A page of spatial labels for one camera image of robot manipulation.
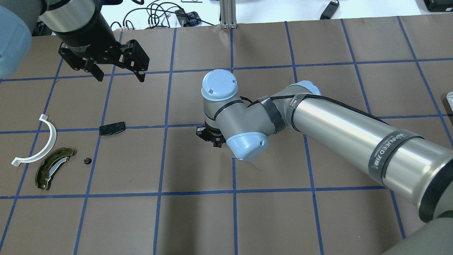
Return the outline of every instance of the blue cap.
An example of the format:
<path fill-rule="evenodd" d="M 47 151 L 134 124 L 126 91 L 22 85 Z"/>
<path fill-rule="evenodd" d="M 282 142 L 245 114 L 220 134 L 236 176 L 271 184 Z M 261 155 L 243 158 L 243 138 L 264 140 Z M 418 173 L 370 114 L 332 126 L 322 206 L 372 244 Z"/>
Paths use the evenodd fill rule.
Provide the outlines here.
<path fill-rule="evenodd" d="M 298 83 L 291 84 L 291 85 L 289 85 L 289 87 L 294 86 L 294 85 L 302 86 L 302 87 L 308 89 L 312 94 L 315 94 L 318 96 L 321 95 L 321 91 L 319 91 L 319 89 L 311 81 L 301 81 Z"/>
<path fill-rule="evenodd" d="M 259 132 L 234 135 L 226 141 L 226 144 L 237 159 L 246 161 L 260 155 L 269 146 L 267 136 Z"/>
<path fill-rule="evenodd" d="M 16 14 L 0 5 L 0 79 L 8 78 L 31 46 L 31 32 Z"/>
<path fill-rule="evenodd" d="M 206 100 L 221 102 L 234 97 L 236 93 L 236 77 L 229 71 L 216 69 L 207 73 L 203 78 L 201 95 Z"/>

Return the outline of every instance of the grid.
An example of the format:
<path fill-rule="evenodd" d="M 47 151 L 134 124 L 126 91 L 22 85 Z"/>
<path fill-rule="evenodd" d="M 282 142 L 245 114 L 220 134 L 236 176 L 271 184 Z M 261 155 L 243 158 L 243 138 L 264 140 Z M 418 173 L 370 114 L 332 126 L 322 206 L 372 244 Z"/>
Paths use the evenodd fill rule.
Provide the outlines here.
<path fill-rule="evenodd" d="M 359 66 L 360 65 L 366 65 L 366 64 L 388 64 L 388 63 L 415 63 L 417 66 L 417 69 L 419 71 L 420 76 L 423 79 L 423 83 L 426 86 L 426 89 L 429 93 L 429 96 L 432 100 L 432 103 L 434 107 L 436 108 L 437 114 L 431 114 L 431 115 L 409 115 L 409 116 L 379 116 L 382 119 L 399 119 L 399 118 L 439 118 L 440 121 L 442 122 L 443 128 L 445 129 L 445 132 L 448 136 L 449 142 L 453 146 L 453 140 L 450 131 L 448 130 L 448 126 L 444 120 L 444 117 L 453 117 L 453 114 L 442 114 L 440 111 L 439 105 L 437 104 L 435 97 L 433 95 L 433 92 L 428 84 L 428 81 L 422 71 L 422 68 L 420 66 L 420 62 L 432 62 L 432 61 L 451 61 L 453 58 L 437 58 L 437 59 L 418 59 L 415 55 L 414 49 L 411 45 L 411 42 L 408 38 L 408 35 L 405 31 L 405 28 L 403 26 L 403 23 L 401 22 L 400 17 L 397 17 L 400 28 L 405 36 L 405 39 L 407 41 L 407 45 L 410 48 L 411 54 L 413 56 L 413 59 L 411 60 L 390 60 L 390 61 L 356 61 L 354 52 L 351 46 L 350 39 L 348 37 L 348 32 L 345 27 L 344 21 L 341 20 L 341 25 L 343 28 L 344 36 L 347 41 L 347 45 L 349 47 L 349 51 L 351 54 L 352 61 L 351 62 L 341 62 L 341 63 L 319 63 L 319 64 L 296 64 L 294 60 L 294 53 L 293 53 L 293 46 L 291 43 L 291 36 L 290 36 L 290 29 L 288 27 L 288 23 L 285 22 L 285 28 L 286 28 L 286 34 L 288 38 L 288 44 L 289 44 L 289 50 L 290 50 L 290 55 L 291 55 L 291 65 L 276 65 L 276 66 L 255 66 L 255 67 L 234 67 L 234 58 L 233 58 L 233 53 L 234 53 L 234 45 L 233 45 L 233 35 L 234 35 L 234 30 L 230 30 L 230 48 L 231 48 L 231 66 L 227 70 L 231 71 L 232 73 L 235 70 L 245 70 L 245 69 L 278 69 L 278 68 L 292 68 L 293 73 L 294 73 L 294 82 L 298 81 L 297 73 L 296 73 L 296 68 L 297 67 L 308 67 L 308 66 L 334 66 L 334 65 L 352 65 L 354 66 L 355 72 L 357 74 L 357 78 L 360 84 L 361 92 L 363 94 L 363 98 L 365 100 L 365 105 L 368 113 L 372 114 L 371 112 L 371 107 L 368 102 L 368 98 L 366 96 L 365 88 L 362 83 L 361 79 L 361 74 L 359 71 Z M 313 171 L 312 171 L 312 166 L 311 166 L 311 160 L 310 160 L 310 147 L 309 143 L 307 141 L 307 137 L 303 135 L 304 139 L 304 147 L 306 151 L 306 158 L 308 162 L 308 172 L 309 172 L 309 179 L 310 179 L 310 188 L 282 188 L 282 189 L 237 189 L 236 187 L 236 160 L 233 158 L 232 159 L 232 189 L 229 190 L 213 190 L 213 191 L 189 191 L 189 192 L 163 192 L 162 191 L 162 185 L 163 185 L 163 177 L 164 177 L 164 163 L 165 163 L 165 152 L 166 152 L 166 143 L 167 143 L 167 133 L 169 128 L 181 128 L 181 127 L 195 127 L 198 125 L 201 125 L 200 123 L 197 124 L 176 124 L 176 125 L 169 125 L 168 122 L 168 116 L 169 116 L 169 106 L 170 106 L 170 92 L 171 92 L 171 87 L 172 87 L 172 75 L 174 73 L 189 73 L 189 72 L 206 72 L 210 71 L 211 69 L 190 69 L 190 70 L 173 70 L 173 61 L 174 61 L 174 52 L 175 52 L 175 43 L 176 43 L 176 38 L 177 38 L 177 32 L 180 31 L 180 29 L 174 29 L 173 32 L 173 42 L 172 42 L 172 50 L 171 50 L 171 61 L 170 61 L 170 69 L 169 71 L 156 71 L 156 72 L 146 72 L 147 74 L 168 74 L 169 75 L 169 83 L 168 83 L 168 90 L 167 90 L 167 98 L 166 98 L 166 110 L 165 110 L 165 122 L 164 125 L 155 125 L 155 126 L 132 126 L 132 127 L 127 127 L 126 129 L 151 129 L 151 128 L 163 128 L 164 129 L 164 140 L 163 140 L 163 150 L 162 150 L 162 160 L 161 160 L 161 167 L 160 167 L 160 178 L 159 178 L 159 190 L 158 192 L 147 192 L 147 193 L 120 193 L 120 194 L 90 194 L 90 188 L 91 188 L 91 182 L 92 182 L 92 177 L 93 173 L 95 170 L 95 165 L 96 165 L 96 158 L 99 150 L 99 145 L 101 143 L 101 137 L 99 136 L 97 139 L 96 143 L 96 148 L 95 148 L 95 153 L 92 161 L 92 166 L 91 166 L 91 171 L 90 171 L 90 176 L 88 179 L 88 185 L 85 194 L 69 194 L 69 195 L 48 195 L 48 196 L 33 196 L 33 195 L 20 195 L 20 191 L 25 179 L 25 175 L 28 170 L 28 164 L 25 166 L 22 178 L 19 183 L 19 187 L 17 189 L 16 195 L 15 196 L 0 196 L 0 199 L 2 200 L 13 200 L 13 204 L 10 210 L 10 214 L 8 217 L 8 221 L 6 223 L 6 227 L 4 229 L 2 239 L 0 242 L 0 250 L 3 246 L 3 243 L 5 241 L 5 237 L 8 233 L 8 228 L 11 222 L 12 217 L 14 217 L 14 210 L 16 207 L 16 203 L 20 199 L 52 199 L 52 198 L 83 198 L 83 208 L 82 208 L 82 214 L 80 216 L 80 222 L 78 225 L 78 231 L 77 231 L 77 238 L 75 242 L 75 247 L 74 247 L 74 255 L 77 254 L 78 251 L 78 246 L 79 246 L 79 240 L 80 240 L 80 235 L 82 232 L 82 226 L 84 222 L 84 217 L 85 217 L 85 211 L 87 207 L 87 201 L 89 198 L 95 198 L 95 197 L 134 197 L 134 196 L 155 196 L 157 197 L 157 209 L 156 209 L 156 218 L 155 218 L 155 230 L 154 230 L 154 240 L 153 240 L 153 253 L 156 254 L 157 252 L 157 244 L 158 244 L 158 236 L 159 236 L 159 218 L 160 218 L 160 206 L 161 206 L 161 198 L 162 196 L 192 196 L 192 195 L 210 195 L 210 194 L 232 194 L 233 195 L 233 224 L 234 224 L 234 252 L 235 254 L 239 254 L 239 248 L 238 248 L 238 223 L 237 223 L 237 194 L 240 193 L 268 193 L 268 192 L 311 192 L 312 193 L 312 199 L 313 199 L 313 208 L 314 208 L 314 216 L 315 216 L 315 223 L 316 223 L 316 230 L 317 230 L 317 236 L 318 236 L 318 244 L 319 244 L 319 250 L 320 254 L 324 254 L 324 247 L 323 247 L 323 238 L 322 238 L 322 229 L 320 226 L 320 219 L 318 215 L 318 203 L 317 203 L 317 196 L 316 192 L 318 191 L 353 191 L 353 190 L 381 190 L 381 189 L 386 189 L 383 186 L 351 186 L 351 187 L 316 187 L 313 179 Z M 121 39 L 123 37 L 123 32 L 120 34 L 120 39 L 119 41 L 121 42 Z M 5 79 L 3 81 L 0 81 L 0 84 L 2 82 L 12 82 L 12 81 L 26 81 L 26 80 L 52 80 L 52 86 L 50 89 L 50 92 L 48 94 L 47 102 L 43 110 L 43 114 L 46 113 L 53 89 L 55 86 L 55 83 L 59 79 L 71 79 L 71 78 L 83 78 L 83 77 L 90 77 L 90 75 L 79 75 L 79 76 L 59 76 L 60 68 L 62 66 L 63 60 L 60 60 L 60 63 L 58 65 L 58 69 L 56 71 L 56 74 L 54 77 L 44 77 L 44 78 L 15 78 L 15 79 Z M 113 67 L 112 73 L 111 74 L 106 74 L 105 77 L 109 78 L 109 85 L 107 89 L 107 94 L 105 98 L 105 103 L 104 103 L 104 108 L 103 108 L 103 113 L 102 113 L 102 119 L 101 119 L 101 124 L 104 125 L 104 120 L 106 117 L 106 111 L 107 111 L 107 105 L 109 101 L 109 96 L 110 96 L 110 90 L 112 87 L 112 82 L 116 76 L 123 76 L 123 75 L 133 75 L 133 74 L 118 74 L 115 73 L 115 66 Z M 15 134 L 15 133 L 34 133 L 35 138 L 34 142 L 32 144 L 31 150 L 29 155 L 31 156 L 34 150 L 34 147 L 37 143 L 38 139 L 38 134 L 40 133 L 46 133 L 48 130 L 42 130 L 42 123 L 39 123 L 39 126 L 36 130 L 18 130 L 18 131 L 1 131 L 0 134 Z M 92 128 L 68 128 L 68 129 L 58 129 L 57 132 L 85 132 L 85 131 L 97 131 L 98 127 L 92 127 Z M 405 238 L 405 230 L 401 221 L 400 213 L 399 213 L 399 208 L 396 203 L 395 195 L 392 191 L 390 192 L 390 196 L 393 202 L 393 206 L 395 209 L 395 216 L 397 218 L 397 222 L 399 225 L 400 229 L 400 234 L 401 237 L 404 239 Z"/>

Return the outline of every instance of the metal post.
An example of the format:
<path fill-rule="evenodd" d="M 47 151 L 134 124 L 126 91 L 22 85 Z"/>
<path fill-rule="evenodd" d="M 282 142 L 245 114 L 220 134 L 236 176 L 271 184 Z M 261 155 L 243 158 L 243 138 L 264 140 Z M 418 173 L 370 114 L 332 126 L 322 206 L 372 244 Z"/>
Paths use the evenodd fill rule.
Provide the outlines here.
<path fill-rule="evenodd" d="M 236 0 L 220 0 L 220 21 L 223 29 L 236 28 Z"/>

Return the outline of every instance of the white plastic object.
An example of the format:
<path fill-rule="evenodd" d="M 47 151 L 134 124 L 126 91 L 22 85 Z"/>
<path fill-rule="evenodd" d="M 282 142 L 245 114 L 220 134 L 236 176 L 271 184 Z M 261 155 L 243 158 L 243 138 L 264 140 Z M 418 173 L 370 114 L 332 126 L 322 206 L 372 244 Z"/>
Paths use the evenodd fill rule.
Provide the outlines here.
<path fill-rule="evenodd" d="M 247 132 L 234 135 L 226 141 L 234 156 L 239 160 L 251 160 L 267 149 L 267 136 L 259 132 Z"/>
<path fill-rule="evenodd" d="M 453 92 L 447 94 L 447 101 L 453 111 Z"/>
<path fill-rule="evenodd" d="M 21 163 L 31 163 L 31 162 L 38 161 L 41 158 L 43 158 L 44 156 L 46 156 L 47 153 L 49 153 L 49 151 L 52 149 L 52 147 L 55 144 L 55 140 L 57 139 L 57 130 L 52 125 L 52 123 L 47 121 L 47 118 L 48 117 L 46 115 L 44 115 L 44 114 L 41 114 L 41 117 L 39 117 L 39 120 L 44 122 L 44 123 L 46 123 L 47 126 L 49 126 L 49 130 L 50 130 L 49 140 L 47 141 L 46 146 L 44 146 L 44 148 L 40 152 L 36 153 L 35 155 L 33 155 L 31 157 L 28 157 L 28 158 L 17 157 L 17 158 L 15 158 L 11 162 L 11 164 L 13 166 L 18 167 Z"/>
<path fill-rule="evenodd" d="M 31 46 L 24 21 L 0 5 L 0 79 L 11 76 Z"/>
<path fill-rule="evenodd" d="M 237 93 L 236 77 L 229 71 L 216 69 L 203 78 L 201 95 L 206 100 L 221 102 L 228 100 Z"/>
<path fill-rule="evenodd" d="M 321 95 L 321 91 L 319 91 L 319 89 L 311 81 L 301 81 L 298 83 L 291 84 L 291 85 L 289 85 L 289 87 L 294 86 L 294 85 L 302 86 L 302 87 L 308 89 L 312 94 L 315 94 L 318 96 Z"/>

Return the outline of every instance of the white background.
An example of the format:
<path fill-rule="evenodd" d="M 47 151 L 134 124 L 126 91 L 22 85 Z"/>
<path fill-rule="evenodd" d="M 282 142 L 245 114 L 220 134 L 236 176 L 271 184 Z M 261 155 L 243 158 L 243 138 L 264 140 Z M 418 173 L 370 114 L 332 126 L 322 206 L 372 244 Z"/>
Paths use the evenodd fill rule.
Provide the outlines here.
<path fill-rule="evenodd" d="M 182 3 L 181 0 L 159 0 L 157 3 L 174 2 L 184 8 L 186 13 L 198 12 L 202 20 L 219 24 L 219 2 L 198 0 L 201 3 Z M 146 7 L 152 0 L 145 0 L 145 5 L 138 5 L 131 0 L 123 0 L 120 5 L 104 6 L 102 15 L 110 25 L 113 21 L 122 23 L 125 14 L 139 7 Z M 236 19 L 238 23 L 267 23 L 294 20 L 318 20 L 330 0 L 236 0 Z M 333 19 L 387 17 L 433 14 L 426 9 L 423 0 L 340 0 L 340 7 Z M 137 10 L 128 17 L 136 29 L 148 27 L 146 10 Z M 171 27 L 178 27 L 175 15 L 170 17 Z"/>

